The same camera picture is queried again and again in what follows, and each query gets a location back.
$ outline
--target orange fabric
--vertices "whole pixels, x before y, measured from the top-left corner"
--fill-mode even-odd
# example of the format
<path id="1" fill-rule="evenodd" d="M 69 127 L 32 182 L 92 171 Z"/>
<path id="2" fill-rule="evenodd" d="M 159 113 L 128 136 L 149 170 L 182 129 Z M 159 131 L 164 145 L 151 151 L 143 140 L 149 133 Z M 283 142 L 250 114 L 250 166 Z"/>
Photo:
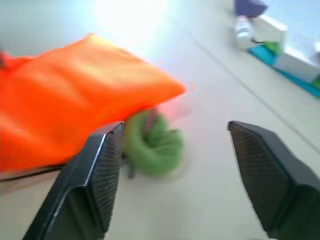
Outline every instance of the orange fabric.
<path id="1" fill-rule="evenodd" d="M 104 124 L 185 92 L 155 67 L 91 34 L 0 70 L 0 172 L 66 162 Z"/>

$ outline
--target white table surface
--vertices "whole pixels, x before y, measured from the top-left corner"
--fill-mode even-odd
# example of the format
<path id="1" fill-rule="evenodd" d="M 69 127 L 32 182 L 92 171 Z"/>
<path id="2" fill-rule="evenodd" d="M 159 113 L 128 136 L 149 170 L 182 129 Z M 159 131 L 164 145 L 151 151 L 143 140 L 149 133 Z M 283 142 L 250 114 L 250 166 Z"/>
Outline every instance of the white table surface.
<path id="1" fill-rule="evenodd" d="M 183 174 L 134 180 L 122 174 L 107 239 L 267 239 L 241 184 L 227 122 L 276 132 L 320 173 L 319 102 L 234 48 L 233 19 L 222 0 L 120 0 L 98 7 L 100 14 L 89 1 L 48 2 L 4 4 L 6 22 L 0 27 L 7 51 L 38 54 L 104 30 L 103 35 L 190 89 L 172 102 L 180 113 L 172 126 L 185 139 Z M 140 3 L 144 10 L 137 7 Z M 20 17 L 9 18 L 12 14 Z M 1 239 L 23 237 L 56 175 L 0 196 Z"/>

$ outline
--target green object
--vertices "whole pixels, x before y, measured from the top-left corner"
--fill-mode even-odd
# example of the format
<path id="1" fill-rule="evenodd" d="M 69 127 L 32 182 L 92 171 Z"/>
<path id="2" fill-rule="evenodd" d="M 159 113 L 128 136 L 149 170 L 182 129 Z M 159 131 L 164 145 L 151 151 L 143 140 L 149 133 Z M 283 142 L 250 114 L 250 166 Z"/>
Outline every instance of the green object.
<path id="1" fill-rule="evenodd" d="M 168 130 L 168 123 L 160 113 L 144 135 L 149 113 L 148 110 L 138 112 L 125 122 L 124 153 L 138 170 L 147 175 L 162 176 L 179 166 L 183 140 L 178 130 Z"/>
<path id="2" fill-rule="evenodd" d="M 316 87 L 317 89 L 320 89 L 320 76 L 318 76 L 312 83 L 311 85 L 313 85 L 314 87 Z"/>
<path id="3" fill-rule="evenodd" d="M 263 46 L 267 48 L 270 52 L 272 52 L 273 55 L 279 55 L 279 53 L 282 51 L 280 48 L 279 43 L 273 42 L 273 41 L 266 41 Z"/>

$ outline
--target purple object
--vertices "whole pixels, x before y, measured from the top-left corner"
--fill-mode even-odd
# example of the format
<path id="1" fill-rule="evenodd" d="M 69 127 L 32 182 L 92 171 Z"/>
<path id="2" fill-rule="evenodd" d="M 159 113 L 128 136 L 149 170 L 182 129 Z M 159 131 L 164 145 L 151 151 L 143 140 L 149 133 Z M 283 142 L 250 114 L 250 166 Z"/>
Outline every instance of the purple object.
<path id="1" fill-rule="evenodd" d="M 237 16 L 256 18 L 262 15 L 268 6 L 261 0 L 234 0 L 234 12 Z"/>

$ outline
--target white bottle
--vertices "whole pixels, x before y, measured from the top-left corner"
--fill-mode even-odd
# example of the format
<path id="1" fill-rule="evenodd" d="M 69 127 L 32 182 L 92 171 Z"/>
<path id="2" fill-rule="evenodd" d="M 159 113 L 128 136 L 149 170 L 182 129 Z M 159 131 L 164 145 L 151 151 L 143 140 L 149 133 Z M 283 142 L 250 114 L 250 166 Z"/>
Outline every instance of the white bottle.
<path id="1" fill-rule="evenodd" d="M 253 46 L 252 27 L 246 16 L 238 16 L 235 23 L 235 40 L 240 49 L 249 49 Z"/>

